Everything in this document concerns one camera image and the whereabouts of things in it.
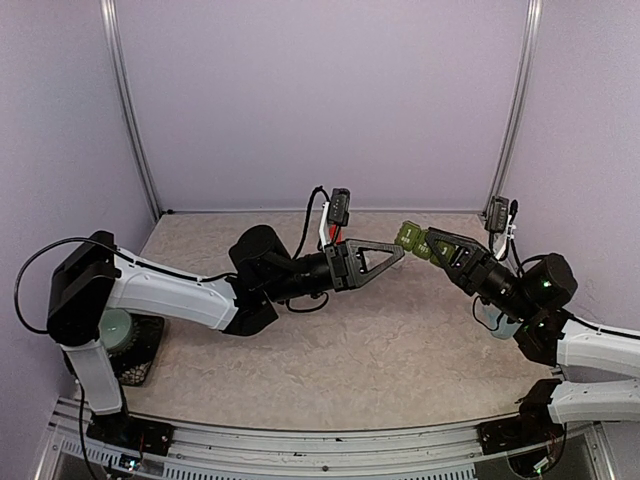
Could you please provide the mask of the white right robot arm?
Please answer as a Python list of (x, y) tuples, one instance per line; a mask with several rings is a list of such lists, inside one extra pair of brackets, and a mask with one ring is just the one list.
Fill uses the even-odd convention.
[(528, 360), (618, 377), (598, 383), (538, 382), (511, 423), (518, 442), (535, 442), (551, 423), (639, 419), (639, 333), (589, 323), (566, 309), (577, 281), (562, 255), (542, 255), (530, 269), (514, 273), (470, 237), (430, 228), (425, 240), (455, 286), (517, 324), (513, 338)]

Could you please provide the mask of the green pill organizer box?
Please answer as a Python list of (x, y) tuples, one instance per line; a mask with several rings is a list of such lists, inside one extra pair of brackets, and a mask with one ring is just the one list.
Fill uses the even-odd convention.
[(394, 244), (401, 246), (406, 252), (412, 253), (417, 258), (429, 261), (433, 253), (427, 244), (426, 236), (426, 229), (414, 222), (405, 220), (396, 234)]

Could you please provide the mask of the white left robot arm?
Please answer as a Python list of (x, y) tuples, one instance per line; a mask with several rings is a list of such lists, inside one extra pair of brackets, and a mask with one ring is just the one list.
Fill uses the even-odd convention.
[(78, 248), (54, 271), (48, 335), (61, 346), (102, 430), (121, 445), (140, 434), (99, 323), (105, 311), (179, 318), (228, 335), (255, 335), (273, 323), (275, 304), (359, 289), (399, 262), (391, 243), (346, 239), (293, 258), (276, 231), (257, 225), (229, 250), (231, 274), (203, 278), (138, 257), (115, 246), (107, 231), (78, 239)]

